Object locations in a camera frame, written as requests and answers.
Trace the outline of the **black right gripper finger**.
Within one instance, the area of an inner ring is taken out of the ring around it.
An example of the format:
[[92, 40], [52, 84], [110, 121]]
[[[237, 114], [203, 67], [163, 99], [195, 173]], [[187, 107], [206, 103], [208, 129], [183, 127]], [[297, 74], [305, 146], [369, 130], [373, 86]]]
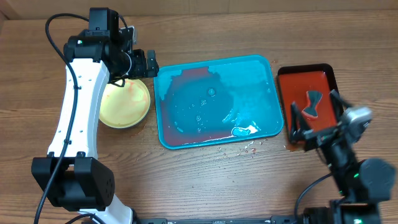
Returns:
[[333, 112], [335, 114], [336, 122], [340, 124], [343, 113], [345, 109], [348, 109], [350, 107], [350, 103], [344, 100], [336, 90], [332, 90], [329, 93], [329, 96], [333, 107]]
[[291, 125], [289, 132], [290, 143], [299, 143], [309, 140], [313, 129], [308, 125], [297, 104], [293, 102], [290, 106]]

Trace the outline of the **yellow plate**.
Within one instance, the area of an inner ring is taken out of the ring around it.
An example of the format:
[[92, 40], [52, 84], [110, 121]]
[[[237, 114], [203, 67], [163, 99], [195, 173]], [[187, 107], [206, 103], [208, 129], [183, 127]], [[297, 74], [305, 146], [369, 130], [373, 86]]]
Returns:
[[150, 103], [149, 90], [141, 80], [126, 80], [123, 87], [107, 84], [99, 120], [111, 128], [130, 128], [145, 118]]

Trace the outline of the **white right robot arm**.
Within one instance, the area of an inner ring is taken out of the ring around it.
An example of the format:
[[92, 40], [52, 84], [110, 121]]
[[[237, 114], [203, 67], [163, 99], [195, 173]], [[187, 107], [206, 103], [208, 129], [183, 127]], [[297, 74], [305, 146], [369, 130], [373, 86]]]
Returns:
[[[380, 158], [357, 160], [353, 145], [373, 119], [367, 106], [353, 106], [337, 91], [329, 93], [336, 125], [314, 131], [306, 116], [315, 115], [321, 95], [309, 96], [309, 105], [299, 110], [290, 106], [289, 142], [302, 144], [305, 151], [317, 150], [324, 157], [329, 174], [310, 184], [298, 197], [294, 207], [295, 223], [380, 223], [379, 203], [390, 200], [396, 179], [393, 165]], [[306, 208], [299, 214], [299, 204], [317, 184], [332, 177], [341, 199], [331, 200], [329, 207]]]

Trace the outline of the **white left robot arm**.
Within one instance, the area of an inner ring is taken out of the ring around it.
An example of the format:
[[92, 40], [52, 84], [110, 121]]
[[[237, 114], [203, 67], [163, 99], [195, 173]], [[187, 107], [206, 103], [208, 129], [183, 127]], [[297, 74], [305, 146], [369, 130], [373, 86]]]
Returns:
[[159, 65], [153, 50], [133, 49], [136, 30], [118, 12], [92, 7], [86, 21], [88, 28], [57, 50], [66, 87], [52, 143], [31, 165], [43, 191], [38, 209], [50, 202], [96, 223], [138, 223], [136, 212], [115, 194], [113, 172], [98, 160], [98, 121], [106, 85], [154, 78]]

